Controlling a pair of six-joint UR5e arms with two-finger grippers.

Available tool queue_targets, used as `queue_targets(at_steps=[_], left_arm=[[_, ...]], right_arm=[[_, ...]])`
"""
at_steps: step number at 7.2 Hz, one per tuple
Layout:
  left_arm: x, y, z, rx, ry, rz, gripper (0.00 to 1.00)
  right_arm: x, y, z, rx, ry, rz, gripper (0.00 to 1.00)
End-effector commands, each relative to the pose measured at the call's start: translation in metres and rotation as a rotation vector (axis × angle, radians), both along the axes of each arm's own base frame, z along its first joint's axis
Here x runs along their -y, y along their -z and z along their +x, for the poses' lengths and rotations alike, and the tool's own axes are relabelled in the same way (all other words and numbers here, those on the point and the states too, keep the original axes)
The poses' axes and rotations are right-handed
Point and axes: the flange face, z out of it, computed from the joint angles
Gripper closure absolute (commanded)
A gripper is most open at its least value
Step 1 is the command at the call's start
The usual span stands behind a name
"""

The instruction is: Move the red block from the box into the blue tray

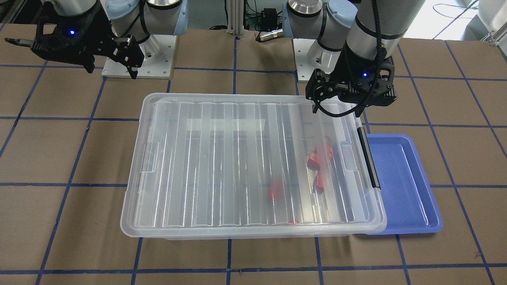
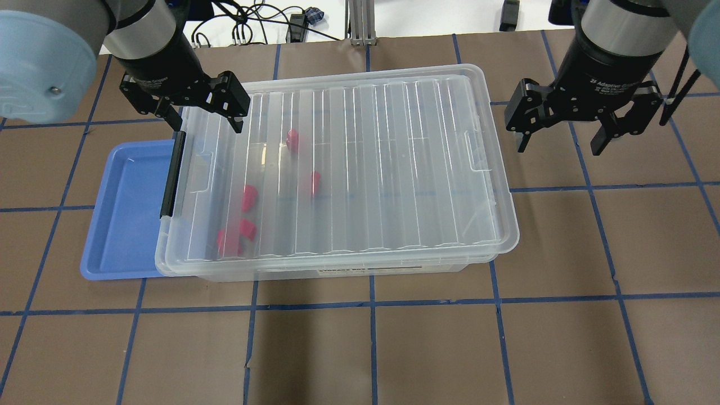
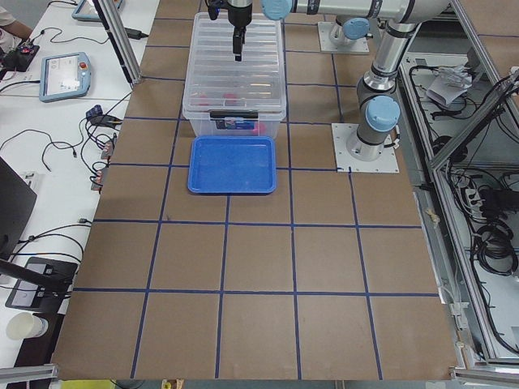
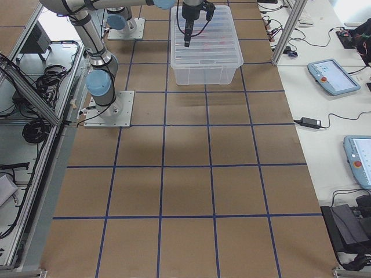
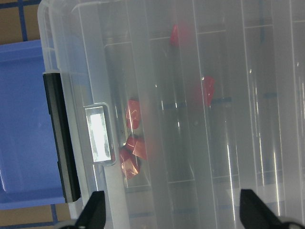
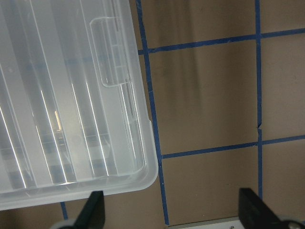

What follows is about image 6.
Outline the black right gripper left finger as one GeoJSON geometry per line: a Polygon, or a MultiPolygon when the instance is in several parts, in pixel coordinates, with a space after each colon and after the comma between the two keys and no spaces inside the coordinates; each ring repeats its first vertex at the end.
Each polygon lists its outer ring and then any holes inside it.
{"type": "Polygon", "coordinates": [[[82,211],[74,222],[75,229],[102,229],[105,224],[105,205],[103,191],[90,194],[82,211]]]}

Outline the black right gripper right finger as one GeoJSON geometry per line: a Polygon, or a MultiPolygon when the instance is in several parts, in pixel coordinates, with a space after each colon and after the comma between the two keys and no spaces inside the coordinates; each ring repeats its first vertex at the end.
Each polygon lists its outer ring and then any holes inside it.
{"type": "Polygon", "coordinates": [[[250,188],[240,188],[238,217],[245,229],[274,229],[281,220],[250,188]]]}

